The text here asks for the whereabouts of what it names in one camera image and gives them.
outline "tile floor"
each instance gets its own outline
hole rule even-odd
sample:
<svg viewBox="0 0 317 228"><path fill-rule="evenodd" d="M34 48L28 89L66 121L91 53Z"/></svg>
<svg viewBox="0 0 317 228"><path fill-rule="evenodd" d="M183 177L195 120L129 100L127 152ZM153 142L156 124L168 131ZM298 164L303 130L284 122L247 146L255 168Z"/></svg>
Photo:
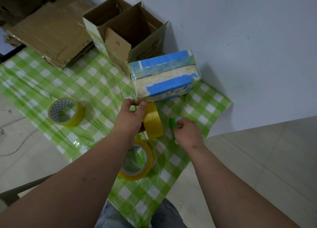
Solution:
<svg viewBox="0 0 317 228"><path fill-rule="evenodd" d="M0 128L0 192L52 174L68 164L1 94ZM316 132L317 117L311 117L210 137L206 145L298 225L317 227ZM14 154L3 156L17 149ZM167 198L188 228L214 227L191 163Z"/></svg>

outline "yellow tape roll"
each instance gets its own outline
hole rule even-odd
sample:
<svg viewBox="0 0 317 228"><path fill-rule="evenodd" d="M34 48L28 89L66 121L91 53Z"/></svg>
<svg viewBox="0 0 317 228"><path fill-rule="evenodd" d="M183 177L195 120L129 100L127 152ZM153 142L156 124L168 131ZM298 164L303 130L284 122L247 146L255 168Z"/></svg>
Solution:
<svg viewBox="0 0 317 228"><path fill-rule="evenodd" d="M155 103L151 102L147 104L143 123L149 139L158 138L164 134Z"/></svg>
<svg viewBox="0 0 317 228"><path fill-rule="evenodd" d="M75 114L69 120L65 122L60 122L60 113L63 110L63 108L65 108L68 105L75 105ZM53 123L66 127L73 127L83 120L85 108L81 105L81 103L73 100L72 98L60 98L51 104L47 111L47 114L49 119Z"/></svg>
<svg viewBox="0 0 317 228"><path fill-rule="evenodd" d="M137 172L130 172L125 167L122 167L118 175L127 181L136 181L144 178L151 170L151 167L153 165L153 153L147 143L140 139L136 139L134 142L134 146L138 146L144 150L146 154L146 163L144 167Z"/></svg>

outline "jeans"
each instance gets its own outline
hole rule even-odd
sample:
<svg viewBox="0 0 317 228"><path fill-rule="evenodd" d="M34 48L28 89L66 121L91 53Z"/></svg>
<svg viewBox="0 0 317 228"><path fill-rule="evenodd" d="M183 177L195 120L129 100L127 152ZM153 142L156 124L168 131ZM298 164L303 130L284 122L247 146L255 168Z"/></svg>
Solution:
<svg viewBox="0 0 317 228"><path fill-rule="evenodd" d="M153 228L187 228L175 206L166 198L153 214L151 225ZM133 226L107 201L94 228L133 228Z"/></svg>

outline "right hand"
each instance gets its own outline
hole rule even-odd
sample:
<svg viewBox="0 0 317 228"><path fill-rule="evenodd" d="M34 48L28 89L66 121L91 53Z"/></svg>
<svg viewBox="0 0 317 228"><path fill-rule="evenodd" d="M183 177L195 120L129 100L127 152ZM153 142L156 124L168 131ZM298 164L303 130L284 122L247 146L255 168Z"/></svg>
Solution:
<svg viewBox="0 0 317 228"><path fill-rule="evenodd" d="M203 136L194 121L182 118L174 127L174 136L177 143L189 154L192 151L205 147Z"/></svg>

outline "white wall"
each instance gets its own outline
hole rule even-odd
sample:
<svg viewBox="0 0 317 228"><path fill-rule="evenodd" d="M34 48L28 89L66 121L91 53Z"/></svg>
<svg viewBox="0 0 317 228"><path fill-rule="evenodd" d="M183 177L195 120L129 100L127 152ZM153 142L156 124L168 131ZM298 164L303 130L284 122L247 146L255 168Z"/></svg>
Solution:
<svg viewBox="0 0 317 228"><path fill-rule="evenodd" d="M163 51L192 49L203 79L234 102L210 134L317 115L316 0L142 1L171 21Z"/></svg>

